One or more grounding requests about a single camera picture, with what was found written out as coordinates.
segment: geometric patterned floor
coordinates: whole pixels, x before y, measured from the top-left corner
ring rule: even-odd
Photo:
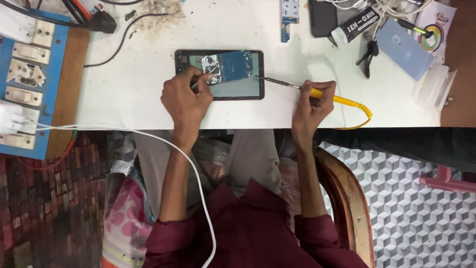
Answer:
[[[420,184],[420,174],[436,175],[433,164],[327,143],[320,147],[360,182],[378,268],[476,268],[475,194]]]

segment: yellow coiled cable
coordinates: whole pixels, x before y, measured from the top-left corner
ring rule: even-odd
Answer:
[[[313,88],[312,92],[311,92],[311,97],[318,98],[318,99],[322,98],[322,91],[320,91],[319,89]],[[372,112],[363,104],[360,104],[360,103],[357,103],[357,102],[354,102],[354,101],[351,101],[351,100],[348,100],[346,98],[342,98],[342,97],[339,97],[339,96],[334,96],[334,102],[341,103],[341,104],[348,105],[348,106],[352,106],[352,107],[357,107],[360,110],[362,110],[365,113],[365,115],[368,117],[367,121],[365,121],[363,124],[360,124],[358,126],[341,127],[341,128],[334,128],[334,129],[339,129],[339,130],[356,129],[356,128],[360,128],[360,127],[366,125],[368,122],[370,122],[370,120],[372,120]]]

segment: shirt sleeve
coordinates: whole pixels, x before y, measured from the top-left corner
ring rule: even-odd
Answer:
[[[143,268],[182,267],[179,251],[190,246],[195,232],[192,219],[157,221],[146,241],[146,258]]]
[[[368,268],[354,251],[341,248],[336,226],[330,215],[314,218],[294,217],[296,238],[301,248],[323,267]]]

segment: maroon shirt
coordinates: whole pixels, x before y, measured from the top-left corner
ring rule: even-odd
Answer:
[[[211,268],[367,268],[355,252],[340,247],[329,215],[295,216],[295,237],[287,202],[257,182],[250,181],[240,199],[222,184],[205,201],[217,239]],[[154,224],[143,267],[202,267],[211,250],[201,208],[191,219]]]

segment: red brick pattern floor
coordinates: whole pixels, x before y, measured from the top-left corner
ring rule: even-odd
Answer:
[[[104,132],[79,132],[55,168],[36,171],[0,154],[0,268],[100,267],[104,184],[109,171]],[[35,167],[56,161],[25,159]]]

